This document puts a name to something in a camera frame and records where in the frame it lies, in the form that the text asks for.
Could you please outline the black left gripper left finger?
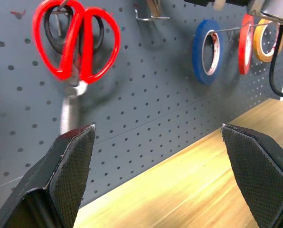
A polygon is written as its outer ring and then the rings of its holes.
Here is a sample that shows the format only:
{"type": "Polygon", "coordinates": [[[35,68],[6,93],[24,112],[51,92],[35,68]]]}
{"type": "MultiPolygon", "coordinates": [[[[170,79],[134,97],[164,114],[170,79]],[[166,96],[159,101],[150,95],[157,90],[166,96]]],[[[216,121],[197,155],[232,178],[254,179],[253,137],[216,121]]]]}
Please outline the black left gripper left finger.
{"type": "Polygon", "coordinates": [[[58,136],[0,208],[0,228],[73,228],[94,140],[93,124],[58,136]]]}

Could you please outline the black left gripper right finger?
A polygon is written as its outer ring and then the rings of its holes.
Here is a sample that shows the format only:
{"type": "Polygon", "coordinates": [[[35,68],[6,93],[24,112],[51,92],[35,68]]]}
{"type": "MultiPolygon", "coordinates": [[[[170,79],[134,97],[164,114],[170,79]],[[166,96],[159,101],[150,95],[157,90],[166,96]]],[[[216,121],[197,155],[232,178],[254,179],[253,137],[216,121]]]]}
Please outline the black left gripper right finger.
{"type": "Polygon", "coordinates": [[[269,135],[221,127],[237,185],[259,228],[283,228],[283,148],[269,135]]]}

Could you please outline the long metal tape peg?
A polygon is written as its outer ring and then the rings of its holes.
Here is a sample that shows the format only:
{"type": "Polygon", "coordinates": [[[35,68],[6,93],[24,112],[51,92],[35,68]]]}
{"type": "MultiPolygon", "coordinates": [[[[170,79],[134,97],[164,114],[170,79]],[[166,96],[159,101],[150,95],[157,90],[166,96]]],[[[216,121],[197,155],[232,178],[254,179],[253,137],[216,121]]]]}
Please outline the long metal tape peg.
{"type": "Polygon", "coordinates": [[[221,29],[221,30],[210,30],[209,34],[211,34],[211,33],[219,33],[219,32],[228,32],[228,31],[234,31],[234,30],[240,30],[240,29],[242,29],[245,26],[250,26],[250,27],[265,26],[265,25],[269,25],[270,23],[272,23],[272,22],[263,23],[263,24],[258,23],[258,24],[253,24],[253,25],[251,23],[246,23],[246,24],[244,24],[244,25],[242,25],[240,27],[221,29]]]}

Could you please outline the blue tape roll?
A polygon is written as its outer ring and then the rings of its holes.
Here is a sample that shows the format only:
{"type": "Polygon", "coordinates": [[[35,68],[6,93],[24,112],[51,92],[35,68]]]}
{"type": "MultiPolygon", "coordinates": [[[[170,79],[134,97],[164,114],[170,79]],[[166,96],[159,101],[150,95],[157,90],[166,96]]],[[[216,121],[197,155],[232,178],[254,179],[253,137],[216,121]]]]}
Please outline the blue tape roll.
{"type": "Polygon", "coordinates": [[[220,73],[223,57],[224,43],[221,35],[219,24],[213,19],[202,21],[195,32],[192,43],[192,66],[196,79],[205,85],[212,84],[220,73]],[[210,36],[213,40],[214,53],[210,69],[207,71],[203,62],[204,45],[206,38],[210,36]]]}

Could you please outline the red tape roll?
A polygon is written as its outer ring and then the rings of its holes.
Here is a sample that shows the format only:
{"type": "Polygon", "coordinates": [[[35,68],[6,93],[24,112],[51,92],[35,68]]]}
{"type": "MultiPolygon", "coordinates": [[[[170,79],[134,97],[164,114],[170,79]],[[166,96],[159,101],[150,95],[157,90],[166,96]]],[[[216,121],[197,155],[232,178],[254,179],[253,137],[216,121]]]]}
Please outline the red tape roll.
{"type": "Polygon", "coordinates": [[[253,36],[254,36],[254,18],[245,14],[240,29],[239,46],[238,46],[238,67],[242,75],[246,75],[249,71],[253,36]]]}

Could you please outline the yellow tape roll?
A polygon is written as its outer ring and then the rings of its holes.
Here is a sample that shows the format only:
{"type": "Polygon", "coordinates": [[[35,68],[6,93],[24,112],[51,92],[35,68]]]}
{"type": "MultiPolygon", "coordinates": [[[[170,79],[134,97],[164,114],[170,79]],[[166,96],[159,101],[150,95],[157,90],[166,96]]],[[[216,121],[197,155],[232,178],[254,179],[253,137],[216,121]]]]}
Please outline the yellow tape roll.
{"type": "Polygon", "coordinates": [[[261,19],[258,22],[258,25],[256,26],[256,29],[254,31],[254,40],[253,40],[253,51],[256,57],[261,60],[262,62],[271,62],[273,58],[273,54],[276,48],[276,43],[278,40],[279,36],[279,28],[280,28],[280,23],[278,22],[272,22],[267,19],[261,19]],[[276,26],[276,36],[275,36],[275,41],[274,45],[272,48],[265,53],[263,50],[263,37],[264,37],[264,32],[269,24],[274,24],[276,26]]]}

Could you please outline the grey metal pegboard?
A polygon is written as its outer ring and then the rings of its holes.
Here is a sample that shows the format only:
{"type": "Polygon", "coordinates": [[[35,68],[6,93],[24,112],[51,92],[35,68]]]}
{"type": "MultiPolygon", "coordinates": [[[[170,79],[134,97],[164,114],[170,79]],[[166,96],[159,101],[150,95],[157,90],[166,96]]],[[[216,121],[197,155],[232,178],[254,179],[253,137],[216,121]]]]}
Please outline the grey metal pegboard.
{"type": "MultiPolygon", "coordinates": [[[[32,36],[42,0],[0,0],[0,208],[25,173],[59,135],[64,83],[43,63],[32,36]]],[[[80,124],[96,127],[87,187],[81,205],[177,153],[223,123],[275,98],[269,63],[252,57],[248,74],[238,69],[239,31],[219,32],[224,43],[220,73],[200,83],[192,66],[198,25],[215,20],[221,29],[241,25],[246,9],[226,4],[216,11],[184,0],[161,0],[169,20],[147,17],[144,0],[80,0],[110,13],[120,27],[115,64],[80,97],[80,124]]],[[[214,46],[206,38],[205,69],[214,46]]]]}

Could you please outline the metal loop tool holder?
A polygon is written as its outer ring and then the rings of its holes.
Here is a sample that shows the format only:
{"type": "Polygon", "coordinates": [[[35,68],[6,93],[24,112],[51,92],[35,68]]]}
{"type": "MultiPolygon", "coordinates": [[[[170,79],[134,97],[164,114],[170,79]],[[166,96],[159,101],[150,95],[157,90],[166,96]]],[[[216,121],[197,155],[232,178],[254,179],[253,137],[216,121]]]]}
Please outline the metal loop tool holder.
{"type": "Polygon", "coordinates": [[[135,11],[135,18],[136,18],[137,21],[150,22],[150,21],[154,21],[154,20],[169,20],[170,19],[170,17],[162,16],[162,15],[158,18],[152,18],[151,15],[150,15],[149,18],[140,18],[139,15],[138,15],[139,5],[137,3],[134,3],[133,7],[134,7],[134,11],[135,11]]]}

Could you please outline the metal scissors hook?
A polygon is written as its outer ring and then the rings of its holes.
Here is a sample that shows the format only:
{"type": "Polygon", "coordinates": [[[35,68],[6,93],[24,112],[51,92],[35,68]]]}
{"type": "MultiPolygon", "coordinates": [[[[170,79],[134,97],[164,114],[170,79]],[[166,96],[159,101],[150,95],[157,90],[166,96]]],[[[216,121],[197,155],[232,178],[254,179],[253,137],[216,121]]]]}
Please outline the metal scissors hook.
{"type": "Polygon", "coordinates": [[[61,4],[57,7],[57,10],[54,12],[56,20],[57,20],[57,31],[58,35],[62,36],[62,29],[61,29],[61,23],[59,19],[59,14],[64,14],[65,16],[68,16],[67,10],[63,10],[64,6],[69,2],[69,0],[63,0],[61,4]]]}

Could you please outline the wooden handled tool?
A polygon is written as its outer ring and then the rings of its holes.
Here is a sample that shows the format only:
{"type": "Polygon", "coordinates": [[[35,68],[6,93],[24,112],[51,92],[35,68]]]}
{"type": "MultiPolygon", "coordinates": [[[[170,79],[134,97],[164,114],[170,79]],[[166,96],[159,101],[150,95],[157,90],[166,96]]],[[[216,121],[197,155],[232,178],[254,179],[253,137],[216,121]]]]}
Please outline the wooden handled tool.
{"type": "Polygon", "coordinates": [[[146,0],[152,18],[158,18],[161,16],[160,0],[146,0]]]}

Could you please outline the red handled scissors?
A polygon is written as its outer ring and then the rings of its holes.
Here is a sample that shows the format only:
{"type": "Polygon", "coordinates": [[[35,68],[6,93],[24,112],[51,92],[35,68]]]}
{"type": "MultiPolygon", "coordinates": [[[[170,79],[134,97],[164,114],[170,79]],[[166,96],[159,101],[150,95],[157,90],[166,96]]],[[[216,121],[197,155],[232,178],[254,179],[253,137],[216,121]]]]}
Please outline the red handled scissors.
{"type": "Polygon", "coordinates": [[[63,135],[80,127],[80,97],[87,91],[89,84],[98,81],[113,66],[120,50],[121,35],[119,27],[111,14],[97,7],[85,8],[78,0],[69,0],[66,4],[74,12],[69,29],[66,31],[66,43],[60,57],[59,66],[55,67],[42,45],[40,28],[44,27],[43,17],[46,11],[57,7],[63,0],[44,0],[38,5],[33,17],[33,34],[38,52],[51,71],[59,80],[65,82],[65,95],[61,108],[60,134],[63,135]],[[97,73],[93,71],[93,46],[99,38],[99,25],[94,16],[107,22],[114,34],[114,46],[111,56],[104,67],[97,73]],[[79,54],[79,31],[84,24],[83,50],[79,54]]]}

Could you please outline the black handled scissors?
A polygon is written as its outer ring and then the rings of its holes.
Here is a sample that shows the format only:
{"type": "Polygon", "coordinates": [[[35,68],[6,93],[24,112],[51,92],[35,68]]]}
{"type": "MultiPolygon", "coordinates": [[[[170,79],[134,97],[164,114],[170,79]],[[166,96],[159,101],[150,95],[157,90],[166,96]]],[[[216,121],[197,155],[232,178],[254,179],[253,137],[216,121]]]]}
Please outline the black handled scissors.
{"type": "MultiPolygon", "coordinates": [[[[57,5],[49,8],[46,11],[46,13],[44,14],[44,17],[43,17],[43,25],[44,25],[45,34],[47,36],[47,39],[48,39],[51,47],[57,53],[62,54],[64,44],[66,43],[66,33],[64,35],[61,35],[61,37],[59,37],[59,38],[54,38],[52,33],[51,33],[50,25],[49,25],[49,18],[51,16],[51,14],[54,13],[53,10],[55,8],[57,8],[57,5]]],[[[65,5],[63,8],[66,10],[66,13],[67,13],[67,16],[66,16],[67,17],[67,29],[69,29],[70,22],[71,22],[71,20],[74,16],[74,12],[73,12],[72,8],[68,5],[65,5]]],[[[103,24],[102,19],[99,16],[94,16],[94,17],[97,20],[97,23],[99,25],[99,38],[93,46],[93,52],[96,53],[99,50],[99,48],[101,47],[103,40],[104,40],[104,24],[103,24]]],[[[83,36],[84,36],[84,24],[82,24],[80,26],[80,31],[79,31],[79,42],[78,42],[78,46],[79,46],[78,52],[79,52],[79,54],[81,54],[82,50],[83,50],[83,47],[82,47],[83,36]]]]}

